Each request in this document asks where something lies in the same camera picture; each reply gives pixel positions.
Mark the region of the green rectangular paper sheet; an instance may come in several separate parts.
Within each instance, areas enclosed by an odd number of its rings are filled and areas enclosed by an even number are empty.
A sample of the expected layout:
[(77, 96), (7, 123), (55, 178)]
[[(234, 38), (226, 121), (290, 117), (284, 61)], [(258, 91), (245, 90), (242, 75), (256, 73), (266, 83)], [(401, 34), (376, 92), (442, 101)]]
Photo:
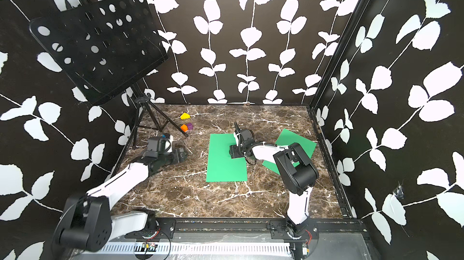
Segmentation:
[(211, 134), (206, 182), (246, 182), (247, 162), (243, 157), (233, 159), (230, 146), (236, 141), (232, 134)]

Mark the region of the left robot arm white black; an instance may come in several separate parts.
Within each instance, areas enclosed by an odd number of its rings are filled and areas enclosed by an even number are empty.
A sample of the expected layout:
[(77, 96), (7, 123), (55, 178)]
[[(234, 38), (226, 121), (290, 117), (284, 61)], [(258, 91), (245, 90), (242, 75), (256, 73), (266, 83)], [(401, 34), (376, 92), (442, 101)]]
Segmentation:
[(84, 194), (70, 196), (53, 233), (51, 252), (58, 256), (66, 249), (87, 252), (101, 250), (107, 242), (129, 233), (139, 233), (145, 242), (160, 233), (155, 215), (148, 210), (113, 216), (112, 208), (139, 183), (168, 165), (185, 162), (184, 148), (169, 151), (145, 151), (126, 168), (105, 183)]

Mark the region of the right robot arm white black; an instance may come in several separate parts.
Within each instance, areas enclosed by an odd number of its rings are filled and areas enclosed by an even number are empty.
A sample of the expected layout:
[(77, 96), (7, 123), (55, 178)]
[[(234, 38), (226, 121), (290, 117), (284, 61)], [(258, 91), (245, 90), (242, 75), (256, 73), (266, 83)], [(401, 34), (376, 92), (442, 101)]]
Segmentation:
[(286, 230), (293, 238), (299, 237), (309, 225), (309, 202), (312, 189), (319, 178), (312, 159), (303, 147), (295, 142), (290, 145), (276, 145), (257, 141), (249, 129), (234, 123), (236, 143), (230, 146), (231, 158), (245, 158), (274, 163), (290, 201), (286, 213)]

